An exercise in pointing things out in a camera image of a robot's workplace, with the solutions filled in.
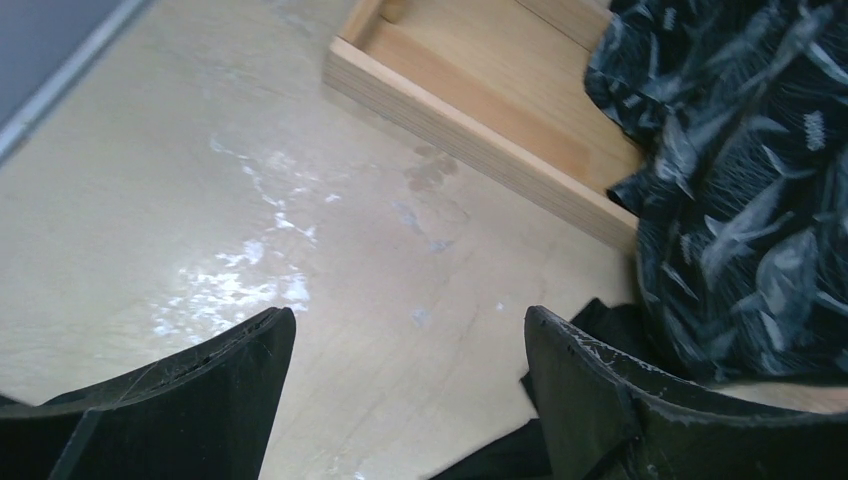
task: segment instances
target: wooden tray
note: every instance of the wooden tray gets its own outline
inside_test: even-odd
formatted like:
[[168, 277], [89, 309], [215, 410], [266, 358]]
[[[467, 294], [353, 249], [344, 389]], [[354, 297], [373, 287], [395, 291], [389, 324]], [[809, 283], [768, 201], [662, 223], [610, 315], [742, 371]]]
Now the wooden tray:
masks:
[[[410, 0], [389, 23], [382, 0], [361, 0], [330, 45], [324, 81], [632, 252], [636, 218], [604, 189], [642, 155], [583, 91], [588, 39], [600, 37], [609, 16], [599, 1]], [[573, 28], [530, 10], [551, 2], [568, 6], [554, 10], [558, 18], [579, 13]]]

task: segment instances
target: brown stain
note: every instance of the brown stain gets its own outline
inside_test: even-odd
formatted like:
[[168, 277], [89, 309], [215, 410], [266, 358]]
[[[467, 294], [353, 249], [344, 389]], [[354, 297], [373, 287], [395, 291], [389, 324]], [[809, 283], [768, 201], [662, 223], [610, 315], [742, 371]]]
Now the brown stain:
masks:
[[445, 183], [445, 176], [455, 175], [459, 165], [450, 155], [438, 151], [429, 145], [415, 147], [414, 152], [421, 155], [421, 165], [404, 170], [409, 189], [414, 192], [433, 190]]

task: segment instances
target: wooden board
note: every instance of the wooden board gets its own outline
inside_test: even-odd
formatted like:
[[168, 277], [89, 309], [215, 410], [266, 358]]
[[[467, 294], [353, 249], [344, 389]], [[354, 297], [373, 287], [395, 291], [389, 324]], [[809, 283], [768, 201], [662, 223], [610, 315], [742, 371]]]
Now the wooden board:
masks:
[[517, 0], [586, 50], [594, 50], [612, 13], [609, 0]]
[[368, 28], [333, 41], [326, 83], [632, 251], [636, 219], [603, 192], [641, 154], [583, 92], [585, 48], [514, 0], [415, 0]]

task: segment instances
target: black cloth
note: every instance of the black cloth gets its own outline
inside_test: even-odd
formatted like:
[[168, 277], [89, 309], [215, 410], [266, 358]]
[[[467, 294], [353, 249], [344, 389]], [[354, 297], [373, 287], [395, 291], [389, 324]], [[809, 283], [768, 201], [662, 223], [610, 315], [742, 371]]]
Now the black cloth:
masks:
[[[770, 407], [670, 375], [644, 361], [656, 352], [630, 328], [639, 315], [598, 300], [572, 323], [543, 307], [528, 309], [530, 373], [522, 383], [538, 420], [434, 479], [848, 478], [848, 413]], [[600, 327], [609, 341], [643, 358], [575, 323]]]
[[0, 405], [0, 478], [255, 479], [288, 372], [291, 310], [268, 309], [125, 375]]
[[648, 152], [646, 329], [702, 382], [848, 380], [848, 8], [616, 0], [585, 77]]

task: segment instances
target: wooden frame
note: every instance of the wooden frame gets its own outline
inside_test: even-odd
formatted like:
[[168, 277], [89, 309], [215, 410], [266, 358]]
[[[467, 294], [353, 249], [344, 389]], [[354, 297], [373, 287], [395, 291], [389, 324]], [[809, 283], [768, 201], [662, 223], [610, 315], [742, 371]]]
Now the wooden frame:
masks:
[[[475, 5], [477, 11], [457, 10]], [[330, 45], [324, 67], [328, 85], [601, 241], [633, 251], [636, 218], [602, 192], [634, 171], [641, 154], [585, 98], [582, 73], [574, 78], [574, 72], [585, 68], [588, 50], [515, 0], [412, 0], [406, 16], [395, 17], [398, 25], [380, 18], [382, 6], [381, 0], [361, 0], [356, 5]], [[493, 22], [503, 17], [507, 23], [502, 31], [514, 38], [486, 37], [495, 31], [494, 25], [478, 25], [477, 16], [480, 22], [485, 22], [482, 17], [486, 16]], [[513, 26], [525, 30], [510, 31]], [[454, 47], [478, 37], [483, 43], [507, 43], [491, 48], [471, 45], [468, 48], [478, 50], [469, 50], [470, 55], [460, 59], [449, 58], [451, 52], [462, 50]], [[513, 68], [510, 61], [501, 84], [490, 81], [488, 74], [481, 76], [490, 63], [498, 61], [496, 55], [525, 37], [536, 43], [516, 50], [521, 55], [515, 58], [522, 60], [524, 52], [538, 50], [553, 54], [570, 70], [546, 72], [547, 67], [539, 62]], [[454, 43], [442, 42], [443, 38]], [[440, 42], [447, 46], [442, 48]], [[550, 47], [556, 42], [570, 44], [558, 45], [559, 50]], [[520, 76], [537, 67], [540, 70], [533, 72], [532, 78], [536, 73], [539, 77], [549, 74], [546, 78], [567, 77], [563, 79], [567, 84], [563, 99], [549, 95], [540, 97], [541, 101], [531, 98], [524, 102], [522, 90], [511, 87], [521, 79], [509, 75], [517, 72]], [[559, 88], [556, 81], [546, 85]], [[559, 110], [545, 105], [557, 102]]]

